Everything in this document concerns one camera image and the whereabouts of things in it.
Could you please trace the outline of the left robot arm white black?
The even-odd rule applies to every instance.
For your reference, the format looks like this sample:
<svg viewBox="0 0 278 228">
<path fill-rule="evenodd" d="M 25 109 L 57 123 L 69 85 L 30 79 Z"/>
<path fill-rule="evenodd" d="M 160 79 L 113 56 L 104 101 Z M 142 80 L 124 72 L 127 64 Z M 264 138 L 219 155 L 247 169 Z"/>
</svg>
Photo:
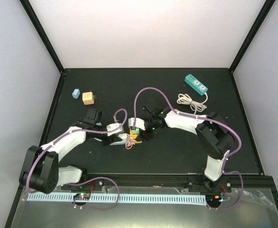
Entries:
<svg viewBox="0 0 278 228">
<path fill-rule="evenodd" d="M 75 122 L 58 138 L 40 147 L 29 147 L 19 183 L 30 193 L 38 191 L 49 194 L 57 186 L 70 183 L 79 190 L 85 189 L 89 178 L 83 174 L 83 170 L 75 166 L 60 168 L 59 162 L 87 139 L 100 138 L 102 141 L 111 142 L 113 135 L 123 131 L 118 122 L 102 126 L 101 116 L 101 111 L 89 108 L 84 118 Z"/>
</svg>

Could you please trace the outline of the teal power strip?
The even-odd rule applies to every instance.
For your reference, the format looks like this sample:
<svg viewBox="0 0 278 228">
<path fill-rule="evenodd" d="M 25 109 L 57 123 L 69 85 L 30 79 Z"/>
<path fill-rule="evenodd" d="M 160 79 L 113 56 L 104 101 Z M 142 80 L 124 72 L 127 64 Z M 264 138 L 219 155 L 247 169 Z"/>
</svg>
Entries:
<svg viewBox="0 0 278 228">
<path fill-rule="evenodd" d="M 194 89 L 199 95 L 204 95 L 208 92 L 208 88 L 201 83 L 192 74 L 189 74 L 184 79 L 185 83 L 188 84 L 192 89 Z"/>
</svg>

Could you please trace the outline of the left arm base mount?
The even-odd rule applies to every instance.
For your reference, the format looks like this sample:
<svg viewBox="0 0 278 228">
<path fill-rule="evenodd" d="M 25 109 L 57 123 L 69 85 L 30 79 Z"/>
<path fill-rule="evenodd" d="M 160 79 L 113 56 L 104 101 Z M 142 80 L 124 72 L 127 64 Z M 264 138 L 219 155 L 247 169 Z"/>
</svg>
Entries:
<svg viewBox="0 0 278 228">
<path fill-rule="evenodd" d="M 88 182 L 92 177 L 84 176 L 81 177 L 80 181 L 74 184 L 65 184 L 61 186 L 61 190 L 69 190 L 71 192 L 92 192 L 94 190 L 98 190 L 103 186 L 104 178 L 100 177 L 93 181 Z"/>
</svg>

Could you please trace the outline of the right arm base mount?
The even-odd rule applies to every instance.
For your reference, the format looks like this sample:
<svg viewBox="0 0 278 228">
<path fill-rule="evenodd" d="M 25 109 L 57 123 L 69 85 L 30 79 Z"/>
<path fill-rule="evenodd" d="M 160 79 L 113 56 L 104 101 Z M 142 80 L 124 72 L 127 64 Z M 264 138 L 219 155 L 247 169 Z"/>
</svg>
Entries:
<svg viewBox="0 0 278 228">
<path fill-rule="evenodd" d="M 225 177 L 220 177 L 216 181 L 211 181 L 203 175 L 192 175 L 187 178 L 187 181 L 187 188 L 190 192 L 219 194 L 227 191 L 231 193 L 231 187 L 227 185 L 229 181 Z"/>
</svg>

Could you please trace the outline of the yellow cube adapter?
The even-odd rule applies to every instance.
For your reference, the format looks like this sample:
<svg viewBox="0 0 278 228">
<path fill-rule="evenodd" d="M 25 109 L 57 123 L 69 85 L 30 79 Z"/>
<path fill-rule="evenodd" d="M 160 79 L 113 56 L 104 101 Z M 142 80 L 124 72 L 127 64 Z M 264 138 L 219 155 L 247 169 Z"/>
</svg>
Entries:
<svg viewBox="0 0 278 228">
<path fill-rule="evenodd" d="M 132 134 L 132 129 L 130 129 L 130 136 L 136 140 L 136 138 L 139 136 L 139 134 Z"/>
</svg>

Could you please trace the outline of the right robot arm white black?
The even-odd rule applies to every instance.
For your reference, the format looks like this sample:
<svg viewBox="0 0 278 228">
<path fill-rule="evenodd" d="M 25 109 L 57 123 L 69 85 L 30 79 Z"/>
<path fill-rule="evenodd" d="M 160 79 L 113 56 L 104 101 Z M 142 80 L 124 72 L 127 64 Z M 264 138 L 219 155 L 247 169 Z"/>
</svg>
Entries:
<svg viewBox="0 0 278 228">
<path fill-rule="evenodd" d="M 177 109 L 169 107 L 163 109 L 153 99 L 143 106 L 143 110 L 148 118 L 144 121 L 145 129 L 142 132 L 150 133 L 162 127 L 181 129 L 198 136 L 207 154 L 205 178 L 202 184 L 207 191 L 215 191 L 220 186 L 219 179 L 223 174 L 224 161 L 235 143 L 232 133 L 217 124 L 222 121 L 222 118 L 214 112 L 195 117 Z"/>
</svg>

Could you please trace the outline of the light blue power strip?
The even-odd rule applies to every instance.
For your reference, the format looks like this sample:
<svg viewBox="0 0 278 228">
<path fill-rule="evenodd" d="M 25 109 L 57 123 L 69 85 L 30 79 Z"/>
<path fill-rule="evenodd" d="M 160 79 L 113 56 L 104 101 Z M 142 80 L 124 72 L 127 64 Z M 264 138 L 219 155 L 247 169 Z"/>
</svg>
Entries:
<svg viewBox="0 0 278 228">
<path fill-rule="evenodd" d="M 121 141 L 118 141 L 118 142 L 113 142 L 111 143 L 110 145 L 126 145 L 128 143 L 134 143 L 134 144 L 139 144 L 139 143 L 142 143 L 142 141 L 136 141 L 136 140 L 131 140 L 131 139 L 123 139 Z"/>
</svg>

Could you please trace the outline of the white usb charger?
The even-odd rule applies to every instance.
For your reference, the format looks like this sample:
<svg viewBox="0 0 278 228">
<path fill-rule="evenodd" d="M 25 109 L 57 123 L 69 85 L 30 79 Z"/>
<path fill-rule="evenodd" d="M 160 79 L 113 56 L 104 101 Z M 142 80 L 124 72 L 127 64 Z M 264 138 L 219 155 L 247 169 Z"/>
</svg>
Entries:
<svg viewBox="0 0 278 228">
<path fill-rule="evenodd" d="M 129 140 L 130 140 L 130 136 L 129 136 L 129 134 L 127 134 L 127 133 L 118 134 L 118 137 L 119 137 L 120 139 L 122 139 L 123 141 L 129 141 Z"/>
</svg>

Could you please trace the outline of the green cube adapter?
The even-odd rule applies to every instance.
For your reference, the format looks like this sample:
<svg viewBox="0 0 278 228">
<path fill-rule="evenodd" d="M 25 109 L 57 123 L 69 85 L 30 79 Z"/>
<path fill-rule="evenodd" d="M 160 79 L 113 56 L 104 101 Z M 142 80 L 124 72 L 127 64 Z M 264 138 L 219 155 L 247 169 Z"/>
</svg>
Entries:
<svg viewBox="0 0 278 228">
<path fill-rule="evenodd" d="M 140 133 L 139 128 L 132 129 L 132 134 L 139 134 L 139 133 Z"/>
</svg>

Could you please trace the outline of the small blue plug adapter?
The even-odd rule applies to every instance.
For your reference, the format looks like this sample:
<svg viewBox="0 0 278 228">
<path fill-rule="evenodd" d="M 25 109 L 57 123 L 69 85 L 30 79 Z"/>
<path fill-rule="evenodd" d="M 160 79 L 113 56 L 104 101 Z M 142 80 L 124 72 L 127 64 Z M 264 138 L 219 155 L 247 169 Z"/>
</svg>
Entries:
<svg viewBox="0 0 278 228">
<path fill-rule="evenodd" d="M 79 89 L 74 89 L 73 93 L 72 93 L 72 97 L 74 99 L 78 99 L 80 96 L 80 90 Z"/>
</svg>

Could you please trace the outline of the peach dragon cube adapter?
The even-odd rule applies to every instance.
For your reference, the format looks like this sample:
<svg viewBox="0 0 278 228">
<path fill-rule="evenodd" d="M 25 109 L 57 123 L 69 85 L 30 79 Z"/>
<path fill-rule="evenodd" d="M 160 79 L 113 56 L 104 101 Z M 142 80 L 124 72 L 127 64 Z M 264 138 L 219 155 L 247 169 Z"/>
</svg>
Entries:
<svg viewBox="0 0 278 228">
<path fill-rule="evenodd" d="M 96 96 L 93 94 L 92 91 L 84 92 L 82 94 L 82 101 L 84 105 L 93 105 L 95 103 Z"/>
</svg>

